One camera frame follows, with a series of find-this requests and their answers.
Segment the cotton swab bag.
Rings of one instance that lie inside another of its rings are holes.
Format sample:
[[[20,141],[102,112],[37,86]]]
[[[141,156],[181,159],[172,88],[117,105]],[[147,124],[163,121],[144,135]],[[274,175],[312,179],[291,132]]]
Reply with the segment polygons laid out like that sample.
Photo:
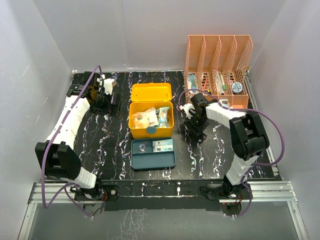
[[[169,123],[168,111],[170,107],[160,107],[156,110],[156,116],[158,118],[157,128],[170,128],[171,125]]]

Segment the black handled scissors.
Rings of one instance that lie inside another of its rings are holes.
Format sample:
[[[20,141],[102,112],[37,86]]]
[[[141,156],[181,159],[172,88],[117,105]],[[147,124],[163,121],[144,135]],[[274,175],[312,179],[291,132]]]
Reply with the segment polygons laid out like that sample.
[[[203,143],[207,139],[207,135],[203,132],[200,133],[200,135],[197,137],[197,142],[199,144]]]

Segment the small blue patterned packet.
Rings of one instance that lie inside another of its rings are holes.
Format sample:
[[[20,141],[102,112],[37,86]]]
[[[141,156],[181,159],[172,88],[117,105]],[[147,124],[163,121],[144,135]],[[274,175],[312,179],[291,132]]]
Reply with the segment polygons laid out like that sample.
[[[138,148],[139,148],[139,151],[141,153],[145,153],[146,152],[146,147],[147,147],[147,142],[142,142],[139,144]]]

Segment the cotton ball bag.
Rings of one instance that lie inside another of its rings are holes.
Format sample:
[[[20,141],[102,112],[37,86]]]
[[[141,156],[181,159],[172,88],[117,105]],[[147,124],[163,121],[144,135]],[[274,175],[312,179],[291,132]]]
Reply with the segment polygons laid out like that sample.
[[[131,120],[134,129],[146,129],[148,127],[155,127],[159,124],[156,109],[154,107],[143,112],[134,113],[131,116]]]

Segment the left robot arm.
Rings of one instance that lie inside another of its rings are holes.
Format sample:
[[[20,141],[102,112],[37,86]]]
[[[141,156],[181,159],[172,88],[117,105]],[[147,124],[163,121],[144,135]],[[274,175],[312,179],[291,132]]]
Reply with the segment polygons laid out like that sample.
[[[75,139],[87,113],[119,117],[122,95],[114,93],[114,78],[86,71],[74,76],[66,93],[61,115],[50,135],[35,146],[42,178],[51,177],[69,183],[71,191],[97,200],[103,195],[101,180],[86,170],[74,151]]]

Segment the white gauze packet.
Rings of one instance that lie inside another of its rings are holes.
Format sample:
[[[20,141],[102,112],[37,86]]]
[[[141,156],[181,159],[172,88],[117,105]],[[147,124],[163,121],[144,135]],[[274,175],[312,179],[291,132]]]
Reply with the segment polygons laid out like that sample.
[[[155,140],[152,142],[154,152],[172,152],[174,150],[173,140],[171,138],[164,140]]]

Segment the blue divided tray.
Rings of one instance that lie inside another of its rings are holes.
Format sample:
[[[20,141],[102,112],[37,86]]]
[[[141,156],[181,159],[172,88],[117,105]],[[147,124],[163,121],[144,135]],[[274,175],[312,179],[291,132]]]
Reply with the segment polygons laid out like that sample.
[[[135,171],[163,170],[176,166],[176,154],[173,151],[154,152],[153,141],[172,139],[171,137],[134,139],[131,142],[131,167]],[[139,151],[139,144],[147,143],[145,152]]]

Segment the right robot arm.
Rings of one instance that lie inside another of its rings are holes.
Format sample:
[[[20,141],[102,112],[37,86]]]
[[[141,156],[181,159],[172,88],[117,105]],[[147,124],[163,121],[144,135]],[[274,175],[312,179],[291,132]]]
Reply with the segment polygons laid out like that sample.
[[[207,100],[201,93],[194,95],[190,103],[179,105],[178,110],[186,115],[184,125],[199,143],[207,138],[204,130],[210,120],[230,130],[231,147],[234,151],[231,166],[220,186],[202,186],[201,194],[207,199],[233,199],[241,194],[245,189],[247,171],[270,146],[259,114],[231,110],[220,100]]]

